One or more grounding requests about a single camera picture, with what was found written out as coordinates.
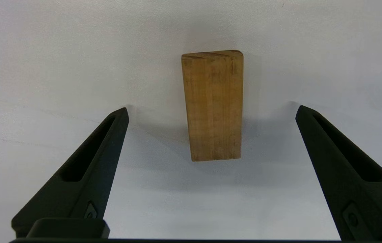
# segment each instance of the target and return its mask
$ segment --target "white surface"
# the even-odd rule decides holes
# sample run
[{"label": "white surface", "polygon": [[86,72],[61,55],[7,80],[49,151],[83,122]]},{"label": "white surface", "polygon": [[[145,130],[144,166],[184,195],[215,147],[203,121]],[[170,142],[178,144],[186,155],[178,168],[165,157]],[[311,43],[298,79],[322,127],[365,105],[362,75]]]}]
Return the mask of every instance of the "white surface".
[{"label": "white surface", "polygon": [[[245,57],[242,158],[193,163],[180,56],[223,49]],[[111,237],[338,239],[298,103],[382,165],[382,1],[0,1],[0,242],[123,106]]]}]

